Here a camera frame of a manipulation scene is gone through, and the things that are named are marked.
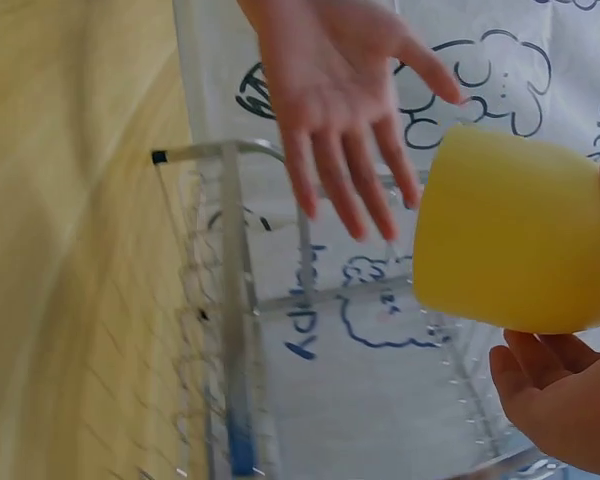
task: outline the wooden surface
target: wooden surface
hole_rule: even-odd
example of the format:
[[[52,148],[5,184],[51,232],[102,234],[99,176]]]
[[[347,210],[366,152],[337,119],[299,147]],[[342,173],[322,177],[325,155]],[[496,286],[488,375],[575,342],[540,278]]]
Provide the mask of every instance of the wooden surface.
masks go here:
[[[148,157],[189,142],[172,15],[0,0],[0,480],[204,478],[172,424],[181,257]]]

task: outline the dish rack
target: dish rack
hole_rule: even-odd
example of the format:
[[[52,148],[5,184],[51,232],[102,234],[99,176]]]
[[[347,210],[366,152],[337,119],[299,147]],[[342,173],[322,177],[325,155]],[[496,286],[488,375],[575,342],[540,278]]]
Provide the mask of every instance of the dish rack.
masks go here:
[[[298,305],[321,305],[345,290],[350,297],[387,288],[408,294],[412,285],[407,268],[392,278],[317,289],[312,229],[297,209],[301,293],[260,299],[247,231],[254,223],[264,230],[271,229],[271,225],[243,206],[239,164],[252,154],[266,156],[278,164],[284,162],[281,150],[265,140],[232,140],[152,152],[160,179],[161,170],[167,165],[186,166],[180,176],[178,200],[170,199],[164,182],[162,185],[174,229],[178,210],[184,215],[186,228],[186,265],[181,277],[191,308],[181,321],[187,351],[175,362],[181,380],[182,411],[174,417],[174,428],[183,445],[182,465],[191,464],[187,456],[192,445],[206,451],[205,473],[191,472],[188,476],[193,478],[295,478],[285,470],[281,455],[284,445],[280,444],[270,403],[262,343],[263,331],[268,328],[264,318],[280,316],[280,312]],[[426,171],[420,172],[423,184],[426,176]],[[391,176],[381,176],[381,182],[389,195],[396,195]],[[209,212],[213,195],[218,209]],[[187,202],[187,196],[193,200]],[[218,228],[220,217],[222,226]],[[427,324],[432,345],[439,350],[439,368],[447,372],[448,383],[458,391],[463,421],[472,428],[473,436],[466,442],[473,442],[479,452],[469,468],[459,466],[460,471],[443,478],[566,478],[565,466],[538,451],[502,413],[487,360],[491,346],[501,342],[499,330],[424,309],[419,314]],[[198,372],[195,375],[190,373],[192,365],[197,368],[193,369]],[[192,417],[199,420],[197,427],[190,421]],[[445,452],[431,454],[435,457]],[[402,478],[430,480],[423,475],[406,474]],[[356,480],[384,478],[378,474]]]

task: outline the metal rack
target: metal rack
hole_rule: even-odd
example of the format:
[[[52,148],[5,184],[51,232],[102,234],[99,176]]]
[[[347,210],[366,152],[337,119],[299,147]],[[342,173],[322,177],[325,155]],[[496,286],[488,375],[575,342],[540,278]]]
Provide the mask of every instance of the metal rack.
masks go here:
[[[266,362],[261,343],[264,327],[259,319],[297,305],[299,298],[287,295],[262,301],[256,293],[238,168],[242,156],[248,154],[284,162],[282,152],[265,140],[206,143],[152,153],[160,178],[165,165],[182,162],[192,165],[191,171],[182,174],[180,185],[180,209],[187,226],[187,265],[181,275],[191,309],[183,314],[181,322],[188,351],[176,362],[183,410],[174,418],[174,426],[185,446],[183,456],[187,455],[187,446],[204,438],[211,480],[232,478],[231,470],[233,475],[241,477],[283,478],[275,421],[267,402]],[[211,167],[218,166],[219,175],[209,173]],[[426,176],[426,171],[420,172],[422,183],[426,183]],[[395,188],[392,177],[383,176],[381,181],[388,191]],[[218,233],[208,228],[205,209],[207,195],[214,187],[219,190],[222,210],[222,228]],[[186,189],[195,192],[193,205],[182,201]],[[169,202],[166,189],[163,191]],[[409,272],[378,282],[317,290],[312,275],[311,229],[299,209],[296,224],[299,277],[304,292],[301,300],[307,305],[326,302],[344,289],[348,295],[377,293],[388,287],[410,291]],[[507,447],[507,438],[514,431],[499,408],[486,374],[486,353],[498,331],[437,312],[421,310],[421,314],[444,353],[443,367],[449,371],[449,382],[461,392],[460,402],[466,406],[467,422],[476,429],[479,438],[476,443],[481,444],[484,453],[471,471],[448,478],[539,480],[562,471],[563,465],[545,458],[531,445]],[[192,384],[185,374],[186,365],[192,361],[204,365],[204,377],[197,384]],[[204,412],[190,411],[193,396],[204,399]],[[194,413],[204,417],[204,428],[200,431],[185,427],[185,420]]]

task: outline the yellow cup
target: yellow cup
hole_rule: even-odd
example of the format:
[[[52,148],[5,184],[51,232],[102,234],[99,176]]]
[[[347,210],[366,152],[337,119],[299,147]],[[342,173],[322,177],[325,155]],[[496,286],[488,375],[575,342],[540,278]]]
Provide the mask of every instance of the yellow cup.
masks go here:
[[[451,128],[418,214],[415,295],[522,332],[600,326],[600,178],[549,143]]]

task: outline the hand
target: hand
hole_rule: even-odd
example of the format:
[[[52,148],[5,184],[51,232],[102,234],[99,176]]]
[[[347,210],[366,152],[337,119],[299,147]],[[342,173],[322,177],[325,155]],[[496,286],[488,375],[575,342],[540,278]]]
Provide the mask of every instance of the hand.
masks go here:
[[[240,3],[258,34],[298,203],[315,217],[308,163],[313,155],[325,193],[350,235],[362,240],[367,233],[357,191],[382,236],[395,240],[398,228],[375,173],[370,133],[407,206],[418,205],[420,189],[403,145],[389,60],[409,65],[442,99],[460,103],[452,75],[399,16],[369,0]]]
[[[600,475],[600,353],[573,335],[505,340],[490,359],[509,420],[547,455]]]

